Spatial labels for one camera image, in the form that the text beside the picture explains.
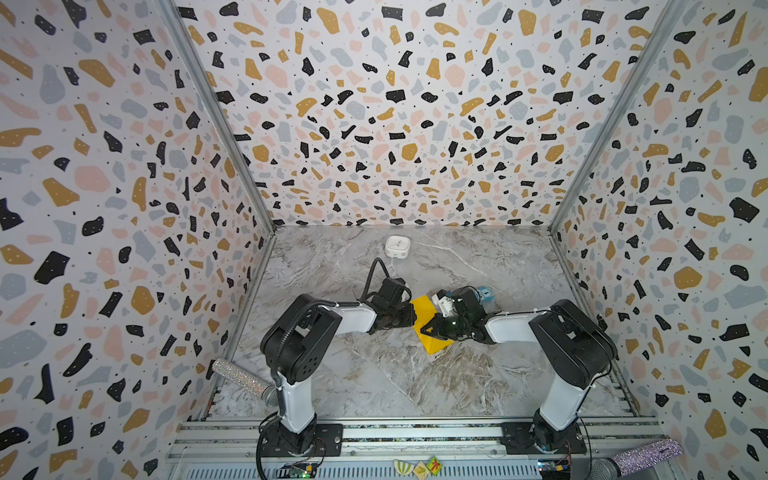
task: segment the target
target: glitter handle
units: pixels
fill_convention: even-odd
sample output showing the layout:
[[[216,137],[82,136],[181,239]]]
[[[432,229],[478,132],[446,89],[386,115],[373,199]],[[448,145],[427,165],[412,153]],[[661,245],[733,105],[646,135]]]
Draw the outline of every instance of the glitter handle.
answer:
[[[251,375],[234,363],[228,362],[225,359],[218,359],[214,362],[214,372],[225,379],[235,382],[246,391],[262,399],[266,406],[277,406],[277,390],[275,386]]]

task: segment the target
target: metal corner post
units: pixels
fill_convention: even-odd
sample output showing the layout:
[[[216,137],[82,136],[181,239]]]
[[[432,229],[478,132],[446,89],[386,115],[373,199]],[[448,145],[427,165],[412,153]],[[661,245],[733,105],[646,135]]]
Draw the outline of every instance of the metal corner post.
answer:
[[[203,68],[203,64],[200,63],[200,58],[195,52],[192,40],[189,35],[187,35],[187,29],[184,27],[184,22],[181,20],[176,2],[174,0],[155,0],[155,4],[160,9],[161,17],[170,31],[170,36],[172,37],[174,44],[178,48],[179,56],[187,66],[187,70],[192,77],[192,82],[197,90],[197,94],[200,95],[200,99],[202,100],[204,107],[208,110],[208,114],[214,123],[214,127],[221,135],[221,140],[227,155],[232,159],[237,175],[243,181],[243,189],[250,198],[253,208],[256,209],[259,220],[261,220],[262,225],[264,225],[268,236],[273,237],[275,234],[274,222],[270,218],[264,202],[261,200],[259,189],[253,182],[253,178],[248,171],[248,166],[245,165],[243,154],[240,152],[240,148],[234,140],[234,135],[232,134],[227,119],[224,118],[224,115],[219,108],[219,102],[214,95],[214,91],[208,84],[205,68]]]
[[[611,141],[611,136],[613,136],[621,119],[624,118],[624,113],[629,109],[630,104],[634,100],[637,91],[640,89],[650,67],[656,62],[656,58],[667,43],[667,39],[670,37],[674,26],[677,24],[677,20],[682,16],[683,10],[685,9],[685,3],[685,0],[669,0],[659,14],[659,18],[656,20],[656,25],[654,25],[650,39],[640,53],[637,65],[630,73],[624,88],[621,89],[613,108],[608,112],[605,123],[597,137],[594,139],[594,142],[592,142],[592,146],[587,152],[584,163],[581,164],[578,172],[576,172],[576,175],[571,182],[571,186],[565,193],[565,198],[563,198],[563,201],[558,207],[558,211],[556,211],[554,217],[552,217],[552,222],[549,224],[550,233],[560,230],[560,226],[568,215],[568,211],[578,198],[578,192],[589,178],[589,173],[592,172],[594,166],[597,165],[603,150],[608,142]]]

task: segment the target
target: white object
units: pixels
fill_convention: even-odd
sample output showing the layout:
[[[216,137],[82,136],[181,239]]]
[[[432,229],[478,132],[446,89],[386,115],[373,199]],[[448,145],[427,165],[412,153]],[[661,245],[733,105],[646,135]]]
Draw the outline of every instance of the white object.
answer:
[[[386,239],[384,253],[389,258],[407,258],[411,250],[411,240],[400,235],[392,235]]]

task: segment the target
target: pink speckle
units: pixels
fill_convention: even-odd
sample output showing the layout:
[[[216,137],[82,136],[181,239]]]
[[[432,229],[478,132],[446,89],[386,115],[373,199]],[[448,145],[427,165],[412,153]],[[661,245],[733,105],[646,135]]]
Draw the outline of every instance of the pink speckle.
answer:
[[[32,310],[35,309],[42,297],[43,293],[30,296],[5,321],[12,325],[21,325],[27,319],[27,316],[32,313]]]
[[[83,333],[86,337],[93,340],[100,337],[101,334],[104,333],[104,329],[98,326],[85,326],[83,327]]]
[[[456,64],[451,65],[445,70],[445,79],[453,88],[460,88],[464,84],[465,75],[464,68]]]
[[[74,343],[70,343],[69,345],[67,345],[63,349],[61,349],[58,352],[56,352],[53,355],[53,357],[60,362],[60,361],[62,361],[64,359],[64,357],[67,356],[68,353],[70,353],[70,351],[72,351],[73,348],[74,348]]]
[[[121,329],[117,325],[110,327],[107,338],[104,339],[104,354],[116,362],[122,362],[124,357]]]
[[[69,112],[67,105],[59,105],[56,109],[56,118],[61,121],[70,121],[72,119],[72,114]]]
[[[281,70],[275,65],[270,65],[267,67],[264,74],[277,87],[288,88],[288,75],[285,71]]]
[[[96,257],[96,265],[104,272],[114,275],[114,255],[109,248],[102,248],[99,250],[98,257]]]

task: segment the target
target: mounting plate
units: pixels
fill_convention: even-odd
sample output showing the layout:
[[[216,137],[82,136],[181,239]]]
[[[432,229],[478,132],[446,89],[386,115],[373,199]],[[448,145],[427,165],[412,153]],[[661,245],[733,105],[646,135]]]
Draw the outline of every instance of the mounting plate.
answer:
[[[265,433],[266,443],[262,445],[261,456],[289,457],[288,444],[278,433],[278,429],[270,429]],[[315,452],[313,458],[338,457],[341,455],[341,443],[344,440],[344,425],[340,423],[318,423],[315,428]]]
[[[530,432],[530,422],[504,422],[502,423],[502,445],[507,449],[507,455],[541,455],[541,450],[534,445],[534,438]],[[568,429],[568,433],[563,439],[563,445],[566,442],[571,443],[571,454],[587,453],[587,446],[584,440],[578,438],[579,429]]]

